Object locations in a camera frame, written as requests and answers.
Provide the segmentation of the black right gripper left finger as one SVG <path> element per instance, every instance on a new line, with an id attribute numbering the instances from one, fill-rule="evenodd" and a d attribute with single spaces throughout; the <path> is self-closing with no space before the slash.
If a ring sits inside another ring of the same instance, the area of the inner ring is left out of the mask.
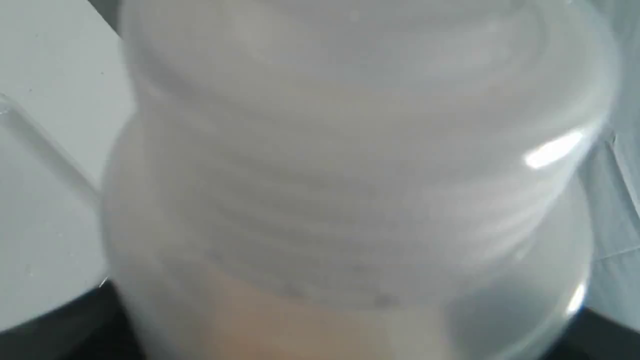
<path id="1" fill-rule="evenodd" d="M 144 360 L 111 281 L 1 331 L 3 360 Z"/>

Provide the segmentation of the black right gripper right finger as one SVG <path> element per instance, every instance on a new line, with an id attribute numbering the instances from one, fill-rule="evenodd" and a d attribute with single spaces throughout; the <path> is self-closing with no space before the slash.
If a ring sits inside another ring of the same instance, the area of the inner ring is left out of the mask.
<path id="1" fill-rule="evenodd" d="M 584 308 L 550 351 L 551 360 L 638 360 L 635 330 Z"/>

